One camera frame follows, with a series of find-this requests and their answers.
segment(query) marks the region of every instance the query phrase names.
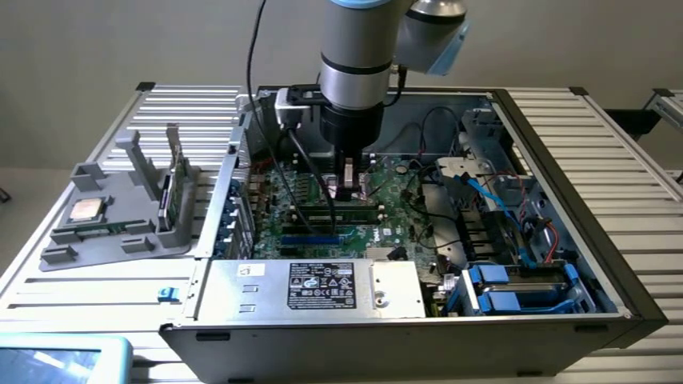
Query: sticker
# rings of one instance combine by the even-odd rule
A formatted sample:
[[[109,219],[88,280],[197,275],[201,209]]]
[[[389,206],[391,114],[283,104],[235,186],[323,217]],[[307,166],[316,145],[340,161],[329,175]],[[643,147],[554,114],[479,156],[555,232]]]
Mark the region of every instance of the sticker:
[[[289,264],[287,306],[293,310],[355,309],[353,263],[293,262]]]
[[[264,276],[265,264],[240,264],[237,266],[237,276],[245,278],[249,276]]]

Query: blue latch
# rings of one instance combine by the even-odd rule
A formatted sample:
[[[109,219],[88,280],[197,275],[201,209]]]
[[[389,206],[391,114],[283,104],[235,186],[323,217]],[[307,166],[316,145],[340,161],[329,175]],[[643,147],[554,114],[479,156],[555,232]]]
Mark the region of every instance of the blue latch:
[[[157,301],[159,302],[179,302],[180,289],[167,286],[159,290]]]
[[[479,307],[484,313],[519,313],[520,302],[515,292],[487,292],[477,297]]]
[[[572,284],[576,284],[579,282],[579,272],[576,272],[576,268],[571,264],[564,264],[564,273]]]
[[[509,282],[504,266],[476,266],[475,268],[481,272],[481,280],[487,284],[507,284]]]
[[[479,268],[469,269],[469,278],[472,279],[472,284],[479,284],[481,282],[481,274],[479,273]]]

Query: warning label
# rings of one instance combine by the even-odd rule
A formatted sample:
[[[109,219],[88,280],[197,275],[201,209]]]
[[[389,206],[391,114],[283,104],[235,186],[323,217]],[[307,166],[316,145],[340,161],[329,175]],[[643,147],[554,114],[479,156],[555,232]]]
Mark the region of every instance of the warning label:
[[[289,264],[287,305],[293,310],[355,309],[352,262]]]

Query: metal case panel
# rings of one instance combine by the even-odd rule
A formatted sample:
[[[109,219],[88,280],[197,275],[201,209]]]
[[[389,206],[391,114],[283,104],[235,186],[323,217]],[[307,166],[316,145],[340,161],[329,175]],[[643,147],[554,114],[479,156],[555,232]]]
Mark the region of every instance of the metal case panel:
[[[304,282],[292,281],[299,277],[292,277],[291,268],[304,266],[305,269],[307,265],[316,264],[328,273],[323,273],[316,278],[317,284],[307,289],[301,286]],[[352,265],[352,274],[335,278],[335,266],[347,265]],[[289,301],[299,298],[299,295],[293,291],[288,292],[291,287],[308,294],[303,296],[304,300],[332,297],[345,308],[328,309],[324,308],[325,303],[315,302],[311,302],[312,306],[320,308],[292,308],[293,302]],[[268,324],[283,320],[324,322],[325,319],[344,318],[423,318],[424,306],[420,300],[413,262],[348,259],[215,260],[211,262],[199,319],[215,324]]]
[[[624,320],[598,328],[575,320],[479,320],[163,327],[160,335],[207,384],[341,382],[550,376],[632,326]]]

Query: metal rail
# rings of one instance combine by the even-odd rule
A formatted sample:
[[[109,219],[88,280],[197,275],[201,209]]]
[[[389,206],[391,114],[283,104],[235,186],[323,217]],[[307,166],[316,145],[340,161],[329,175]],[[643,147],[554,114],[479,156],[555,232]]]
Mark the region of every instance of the metal rail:
[[[131,169],[123,153],[112,150],[108,143],[117,130],[136,129],[145,156],[163,165],[171,156],[163,135],[165,122],[180,122],[184,152],[204,169],[195,241],[232,128],[237,125],[237,93],[237,87],[157,86],[131,104],[131,112],[121,114],[93,152],[93,159],[107,171]],[[666,173],[659,166],[624,141],[620,128],[590,98],[563,88],[512,88],[509,93],[666,312],[670,325],[626,350],[596,351],[555,378],[453,382],[683,382],[683,204],[676,201],[680,192],[663,181]],[[41,273],[40,249],[48,242],[47,233],[61,214],[68,193],[69,189],[0,278],[0,328],[120,334],[135,347],[135,382],[197,382],[157,336],[159,324],[179,317],[184,303],[159,304],[156,298],[157,289],[164,286],[188,289],[197,266],[195,248],[175,258]]]
[[[683,133],[683,90],[655,89],[646,109],[654,110],[679,132]]]

